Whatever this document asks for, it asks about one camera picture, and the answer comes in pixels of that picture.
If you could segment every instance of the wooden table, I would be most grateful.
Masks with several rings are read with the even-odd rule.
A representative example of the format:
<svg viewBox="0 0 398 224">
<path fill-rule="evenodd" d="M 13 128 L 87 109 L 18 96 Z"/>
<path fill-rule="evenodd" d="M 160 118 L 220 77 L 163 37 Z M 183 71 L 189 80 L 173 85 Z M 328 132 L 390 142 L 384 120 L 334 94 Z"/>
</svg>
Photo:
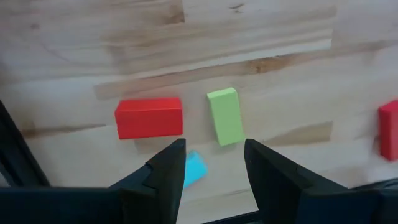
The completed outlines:
<svg viewBox="0 0 398 224">
<path fill-rule="evenodd" d="M 239 93 L 254 138 L 347 187 L 398 176 L 377 107 L 398 96 L 393 0 L 3 0 L 0 99 L 56 186 L 109 186 L 179 136 L 120 141 L 120 99 L 178 96 L 209 174 L 179 223 L 256 210 L 243 143 L 219 147 L 206 94 Z"/>
</svg>

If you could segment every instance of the wooden block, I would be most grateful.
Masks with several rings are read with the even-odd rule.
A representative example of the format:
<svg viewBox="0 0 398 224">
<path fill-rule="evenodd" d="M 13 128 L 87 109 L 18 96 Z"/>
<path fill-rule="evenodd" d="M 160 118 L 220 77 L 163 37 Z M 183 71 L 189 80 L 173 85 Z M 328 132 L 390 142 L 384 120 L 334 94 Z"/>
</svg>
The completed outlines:
<svg viewBox="0 0 398 224">
<path fill-rule="evenodd" d="M 398 100 L 379 108 L 380 154 L 394 161 L 398 159 Z"/>
<path fill-rule="evenodd" d="M 211 113 L 220 146 L 244 139 L 238 93 L 234 88 L 208 93 Z"/>
<path fill-rule="evenodd" d="M 181 135 L 179 98 L 122 100 L 114 112 L 119 139 Z"/>
</svg>

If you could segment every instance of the green rectangular block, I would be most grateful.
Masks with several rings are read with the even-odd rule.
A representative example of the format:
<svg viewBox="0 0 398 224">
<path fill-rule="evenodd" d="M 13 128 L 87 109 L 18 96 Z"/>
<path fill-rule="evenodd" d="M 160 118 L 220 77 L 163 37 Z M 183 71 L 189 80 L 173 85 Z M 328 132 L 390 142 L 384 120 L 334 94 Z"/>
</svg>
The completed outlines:
<svg viewBox="0 0 398 224">
<path fill-rule="evenodd" d="M 244 139 L 238 93 L 234 88 L 218 90 L 207 94 L 211 113 L 221 146 Z"/>
</svg>

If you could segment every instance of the red block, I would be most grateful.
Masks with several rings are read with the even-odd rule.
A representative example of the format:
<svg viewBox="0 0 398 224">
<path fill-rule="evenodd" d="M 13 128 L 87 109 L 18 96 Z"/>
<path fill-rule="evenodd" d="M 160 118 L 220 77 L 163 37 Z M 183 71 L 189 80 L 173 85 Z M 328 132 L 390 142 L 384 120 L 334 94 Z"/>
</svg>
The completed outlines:
<svg viewBox="0 0 398 224">
<path fill-rule="evenodd" d="M 114 112 L 119 139 L 182 134 L 179 98 L 122 100 Z"/>
<path fill-rule="evenodd" d="M 398 100 L 379 108 L 380 154 L 389 161 L 398 159 Z"/>
</svg>

